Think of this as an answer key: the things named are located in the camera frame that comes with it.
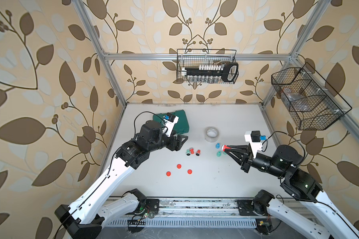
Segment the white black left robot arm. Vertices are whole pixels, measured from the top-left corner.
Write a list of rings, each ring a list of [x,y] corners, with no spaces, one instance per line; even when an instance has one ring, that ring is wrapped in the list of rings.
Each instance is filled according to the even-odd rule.
[[[99,178],[70,205],[60,205],[55,215],[73,239],[95,239],[112,220],[126,214],[145,218],[149,212],[147,197],[138,189],[126,192],[120,199],[106,203],[115,189],[147,159],[162,148],[179,151],[187,141],[174,127],[179,117],[167,113],[160,122],[149,120],[134,137],[113,154],[110,165]]]

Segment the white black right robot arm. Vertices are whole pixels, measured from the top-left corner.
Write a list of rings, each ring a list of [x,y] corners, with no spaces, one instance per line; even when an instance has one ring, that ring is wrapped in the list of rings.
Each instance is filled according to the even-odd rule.
[[[268,137],[258,130],[247,131],[244,137],[246,145],[222,145],[221,150],[246,173],[255,168],[278,178],[281,188],[319,222],[290,209],[266,190],[260,190],[251,201],[237,200],[241,213],[273,216],[308,239],[359,239],[359,230],[334,205],[321,184],[299,168],[304,156],[289,145],[280,145],[273,156],[266,156],[263,144]]]

